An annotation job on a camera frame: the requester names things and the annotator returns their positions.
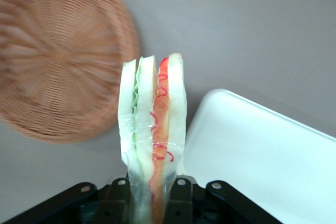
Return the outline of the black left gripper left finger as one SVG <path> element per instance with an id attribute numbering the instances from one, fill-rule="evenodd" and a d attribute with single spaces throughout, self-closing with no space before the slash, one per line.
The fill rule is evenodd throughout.
<path id="1" fill-rule="evenodd" d="M 5 223 L 128 223 L 130 184 L 115 179 L 101 189 L 83 182 L 37 204 Z"/>

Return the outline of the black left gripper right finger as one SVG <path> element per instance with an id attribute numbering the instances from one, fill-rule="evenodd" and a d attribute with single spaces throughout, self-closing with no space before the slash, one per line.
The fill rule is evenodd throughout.
<path id="1" fill-rule="evenodd" d="M 191 176 L 178 176 L 167 202 L 167 223 L 281 223 L 229 183 L 203 188 Z"/>

